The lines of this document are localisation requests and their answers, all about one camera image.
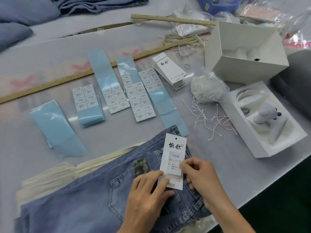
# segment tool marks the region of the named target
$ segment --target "blue plastic basket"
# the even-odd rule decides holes
[[[201,8],[211,15],[216,15],[219,11],[235,12],[239,7],[241,0],[234,0],[232,3],[214,3],[213,0],[198,0]]]

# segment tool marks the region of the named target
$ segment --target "yardstick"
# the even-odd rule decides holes
[[[201,19],[183,19],[183,18],[174,18],[166,16],[157,16],[157,15],[140,15],[140,14],[131,14],[132,19],[146,19],[146,20],[159,20],[166,22],[177,22],[177,23],[191,23],[191,24],[200,24],[200,25],[211,25],[216,26],[216,21],[201,20]]]
[[[196,37],[189,37],[189,38],[182,39],[180,41],[176,41],[174,43],[168,43],[168,44],[163,45],[161,47],[153,48],[151,50],[144,51],[144,52],[139,53],[137,55],[133,55],[133,59],[137,60],[137,59],[140,59],[140,58],[144,58],[146,56],[149,56],[149,55],[152,55],[152,54],[155,54],[155,53],[158,53],[158,52],[162,52],[164,50],[173,48],[175,46],[178,46],[178,45],[181,45],[181,44],[185,44],[185,43],[193,41],[195,39],[197,39],[197,38]],[[113,62],[110,62],[110,65],[112,67],[115,67],[115,66],[117,66],[117,63],[116,63],[116,61],[113,61]],[[94,73],[93,70],[79,72],[79,73],[76,73],[76,74],[65,76],[63,78],[56,79],[56,80],[51,81],[51,82],[43,83],[41,85],[38,85],[38,86],[35,86],[35,87],[32,87],[32,88],[26,89],[26,90],[23,90],[23,91],[19,91],[19,92],[16,92],[16,93],[4,96],[4,97],[0,97],[0,104],[3,104],[3,103],[8,102],[8,101],[15,100],[17,98],[28,96],[30,94],[33,94],[33,93],[36,93],[36,92],[40,92],[40,91],[43,91],[45,89],[52,88],[52,87],[55,87],[55,86],[58,86],[58,85],[61,85],[61,84],[67,83],[67,82],[71,82],[73,80],[76,80],[76,79],[79,79],[79,78],[83,78],[83,77],[91,75],[93,73]]]

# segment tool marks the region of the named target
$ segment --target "hand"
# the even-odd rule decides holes
[[[208,209],[225,200],[230,201],[211,162],[193,157],[184,160],[179,166],[187,175],[189,187],[196,189],[203,196]]]
[[[148,233],[160,216],[165,201],[175,194],[164,191],[169,178],[164,178],[151,194],[163,171],[151,171],[134,179],[127,199],[124,221],[118,233]]]

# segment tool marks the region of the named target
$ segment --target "person's arm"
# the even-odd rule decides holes
[[[151,194],[163,171],[151,171],[134,179],[128,195],[124,221],[117,233],[149,233],[160,216],[165,201],[175,191],[165,191],[169,179],[164,178]]]
[[[255,233],[224,191],[213,164],[198,158],[180,164],[191,189],[196,189],[224,233]]]

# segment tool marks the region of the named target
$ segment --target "white cardboard box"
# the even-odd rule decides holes
[[[237,95],[239,92],[246,91],[247,89],[253,89],[255,96],[245,97],[238,101]],[[274,144],[268,142],[268,135],[271,129],[265,124],[253,122],[253,117],[258,115],[258,110],[264,102],[275,106],[282,113],[282,116],[288,117],[280,137]],[[262,81],[223,95],[220,105],[230,117],[236,130],[256,158],[273,156],[307,136],[299,123]],[[241,107],[251,110],[248,117],[245,117]]]
[[[275,28],[217,22],[205,45],[205,67],[224,81],[249,85],[288,66]]]

